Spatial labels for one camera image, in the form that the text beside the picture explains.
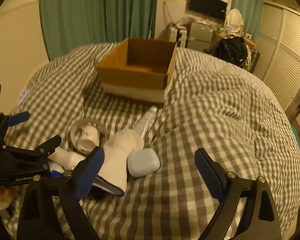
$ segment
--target bolt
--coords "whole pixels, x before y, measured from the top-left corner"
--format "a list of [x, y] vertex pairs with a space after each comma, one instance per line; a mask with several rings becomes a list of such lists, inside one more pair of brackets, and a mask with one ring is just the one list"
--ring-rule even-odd
[[33, 181], [38, 181], [38, 180], [40, 180], [40, 179], [41, 179], [41, 176], [40, 176], [40, 175], [35, 175], [35, 176], [32, 178]]
[[70, 170], [67, 170], [63, 173], [64, 177], [70, 177], [71, 175], [72, 175], [72, 171], [70, 171]]
[[227, 172], [227, 176], [229, 178], [235, 178], [237, 175], [233, 171], [229, 171], [229, 172]]
[[259, 180], [260, 182], [262, 182], [262, 183], [267, 182], [266, 178], [265, 178], [265, 177], [262, 177], [262, 176], [260, 176], [260, 177], [258, 178], [258, 180]]

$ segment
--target white cloth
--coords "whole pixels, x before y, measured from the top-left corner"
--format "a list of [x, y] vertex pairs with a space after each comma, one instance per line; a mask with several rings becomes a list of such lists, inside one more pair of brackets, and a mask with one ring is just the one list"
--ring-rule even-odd
[[127, 189], [127, 158], [131, 152], [143, 147], [144, 141], [135, 130], [123, 129], [114, 134], [103, 146], [105, 161], [94, 186], [124, 196]]
[[61, 165], [66, 170], [72, 171], [80, 161], [85, 159], [85, 157], [79, 153], [68, 152], [58, 147], [56, 151], [49, 156], [49, 159]]

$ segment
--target white louvered closet door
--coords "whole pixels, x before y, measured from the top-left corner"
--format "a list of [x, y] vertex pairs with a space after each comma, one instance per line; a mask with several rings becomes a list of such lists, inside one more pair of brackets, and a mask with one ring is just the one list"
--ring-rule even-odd
[[260, 51], [261, 62], [254, 75], [286, 109], [300, 88], [300, 15], [265, 4], [256, 49]]
[[277, 46], [282, 17], [282, 8], [267, 4], [263, 5], [260, 34], [256, 41], [256, 49], [260, 52], [260, 58], [253, 72], [253, 74], [261, 80], [263, 80], [266, 75]]

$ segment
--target wall-mounted tv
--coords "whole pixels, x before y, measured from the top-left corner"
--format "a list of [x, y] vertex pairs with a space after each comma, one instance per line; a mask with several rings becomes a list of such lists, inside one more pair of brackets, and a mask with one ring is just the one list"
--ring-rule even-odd
[[221, 0], [190, 0], [189, 10], [224, 20], [227, 3]]

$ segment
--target checkered bedding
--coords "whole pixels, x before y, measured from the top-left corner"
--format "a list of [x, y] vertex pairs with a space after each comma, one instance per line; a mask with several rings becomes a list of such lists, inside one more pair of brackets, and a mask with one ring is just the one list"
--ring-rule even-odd
[[[69, 149], [71, 124], [83, 117], [99, 119], [110, 136], [132, 127], [148, 107], [105, 94], [95, 70], [114, 46], [79, 47], [42, 67], [16, 108], [31, 118], [9, 128], [6, 143], [33, 149], [58, 134]], [[102, 239], [197, 239], [218, 206], [194, 164], [194, 152], [202, 147], [227, 171], [247, 179], [266, 177], [283, 237], [300, 202], [300, 151], [277, 99], [255, 76], [230, 63], [190, 49], [177, 52], [171, 91], [145, 137], [161, 168], [141, 179], [129, 177], [124, 197], [82, 200], [88, 219]], [[12, 236], [22, 200], [14, 200], [15, 213], [4, 221]], [[54, 200], [62, 229], [73, 238]], [[240, 202], [227, 237], [242, 208]]]

